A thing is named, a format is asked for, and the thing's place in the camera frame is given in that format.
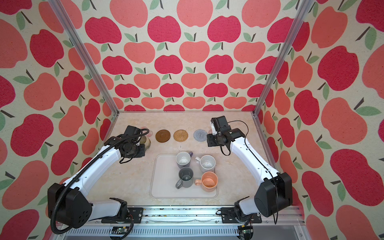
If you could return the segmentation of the cream ceramic mug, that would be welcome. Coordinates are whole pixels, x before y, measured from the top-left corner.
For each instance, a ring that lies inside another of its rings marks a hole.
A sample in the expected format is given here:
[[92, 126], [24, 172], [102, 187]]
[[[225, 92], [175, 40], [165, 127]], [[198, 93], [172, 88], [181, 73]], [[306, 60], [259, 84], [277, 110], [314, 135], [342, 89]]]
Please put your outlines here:
[[145, 146], [145, 150], [147, 151], [150, 146], [151, 146], [151, 140], [149, 137], [146, 137], [146, 136], [142, 136], [141, 139], [140, 139], [140, 145], [144, 145]]

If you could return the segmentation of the grey woven round coaster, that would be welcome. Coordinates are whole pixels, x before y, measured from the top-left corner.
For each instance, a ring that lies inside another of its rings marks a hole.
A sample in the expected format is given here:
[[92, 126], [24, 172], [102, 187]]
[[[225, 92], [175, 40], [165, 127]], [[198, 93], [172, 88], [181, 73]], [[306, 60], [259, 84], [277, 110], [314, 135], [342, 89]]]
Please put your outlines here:
[[194, 132], [194, 139], [198, 142], [206, 142], [207, 141], [207, 132], [202, 129], [198, 129]]

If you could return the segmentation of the white ceramic mug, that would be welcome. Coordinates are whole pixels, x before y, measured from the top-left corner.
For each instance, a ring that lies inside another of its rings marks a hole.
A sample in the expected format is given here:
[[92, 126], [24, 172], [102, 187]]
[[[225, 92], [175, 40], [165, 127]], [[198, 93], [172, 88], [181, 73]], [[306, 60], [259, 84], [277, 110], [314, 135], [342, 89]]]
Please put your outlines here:
[[200, 170], [203, 173], [214, 172], [216, 167], [216, 160], [211, 155], [204, 155], [201, 158], [195, 157], [195, 161], [199, 164]]

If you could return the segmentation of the brown wooden round coaster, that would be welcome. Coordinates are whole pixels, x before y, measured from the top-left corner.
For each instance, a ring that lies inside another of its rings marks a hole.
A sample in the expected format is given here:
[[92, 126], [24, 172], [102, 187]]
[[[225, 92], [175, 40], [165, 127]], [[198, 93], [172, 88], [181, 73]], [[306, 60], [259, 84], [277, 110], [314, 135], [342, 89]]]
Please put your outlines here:
[[171, 133], [168, 130], [159, 130], [155, 137], [159, 143], [165, 143], [170, 140]]

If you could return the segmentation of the tan rattan round coaster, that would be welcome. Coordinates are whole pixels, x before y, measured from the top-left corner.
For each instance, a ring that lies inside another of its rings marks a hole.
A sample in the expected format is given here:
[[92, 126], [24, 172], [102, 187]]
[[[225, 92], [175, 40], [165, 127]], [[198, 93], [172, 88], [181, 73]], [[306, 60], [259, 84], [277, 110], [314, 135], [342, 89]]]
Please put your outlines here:
[[175, 141], [181, 143], [181, 142], [185, 142], [188, 139], [189, 134], [186, 130], [177, 130], [174, 132], [173, 137]]

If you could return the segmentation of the lavender ceramic mug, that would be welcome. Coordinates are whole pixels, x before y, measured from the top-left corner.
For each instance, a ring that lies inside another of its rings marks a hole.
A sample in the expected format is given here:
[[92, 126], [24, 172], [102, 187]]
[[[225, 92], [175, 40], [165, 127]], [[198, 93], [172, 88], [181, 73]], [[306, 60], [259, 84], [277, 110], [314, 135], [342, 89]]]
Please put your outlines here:
[[189, 167], [191, 164], [191, 157], [193, 152], [180, 152], [176, 156], [176, 163], [180, 169]]

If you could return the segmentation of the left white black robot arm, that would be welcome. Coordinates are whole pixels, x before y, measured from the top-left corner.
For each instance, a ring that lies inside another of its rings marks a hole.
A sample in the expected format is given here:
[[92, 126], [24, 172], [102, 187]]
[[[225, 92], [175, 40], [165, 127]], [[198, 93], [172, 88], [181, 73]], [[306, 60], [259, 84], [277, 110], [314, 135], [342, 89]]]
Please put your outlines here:
[[47, 193], [52, 232], [60, 235], [98, 219], [130, 222], [125, 201], [110, 198], [108, 201], [90, 203], [87, 195], [113, 163], [121, 158], [132, 160], [143, 156], [145, 145], [140, 144], [139, 135], [111, 137], [97, 155], [74, 176], [62, 184], [52, 184]]

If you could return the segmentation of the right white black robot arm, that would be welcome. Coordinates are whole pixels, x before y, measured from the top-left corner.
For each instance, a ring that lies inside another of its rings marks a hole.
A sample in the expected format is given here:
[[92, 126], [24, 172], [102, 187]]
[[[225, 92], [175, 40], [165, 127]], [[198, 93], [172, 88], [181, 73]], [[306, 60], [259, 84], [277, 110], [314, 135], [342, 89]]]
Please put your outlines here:
[[292, 178], [280, 173], [268, 164], [251, 146], [246, 135], [230, 126], [207, 135], [209, 147], [227, 147], [247, 167], [256, 180], [257, 190], [254, 197], [245, 197], [235, 202], [236, 218], [244, 222], [250, 215], [261, 214], [264, 217], [274, 215], [293, 204]]

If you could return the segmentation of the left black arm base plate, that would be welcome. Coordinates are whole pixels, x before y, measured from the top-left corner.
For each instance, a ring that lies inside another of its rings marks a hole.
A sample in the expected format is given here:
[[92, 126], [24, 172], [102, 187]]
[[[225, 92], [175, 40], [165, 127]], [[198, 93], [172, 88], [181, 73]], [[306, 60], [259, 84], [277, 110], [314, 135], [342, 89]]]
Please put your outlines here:
[[143, 208], [122, 207], [113, 217], [102, 218], [103, 224], [140, 224], [143, 217]]

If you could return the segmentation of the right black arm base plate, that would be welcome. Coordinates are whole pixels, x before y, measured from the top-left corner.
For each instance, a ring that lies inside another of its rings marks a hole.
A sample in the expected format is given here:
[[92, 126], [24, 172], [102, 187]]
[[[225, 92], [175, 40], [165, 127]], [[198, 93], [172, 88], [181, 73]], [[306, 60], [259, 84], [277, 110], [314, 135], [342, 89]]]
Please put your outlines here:
[[223, 224], [261, 224], [262, 218], [260, 214], [252, 214], [252, 215], [242, 215], [240, 217], [237, 216], [235, 208], [220, 208], [216, 211], [216, 215], [222, 218]]

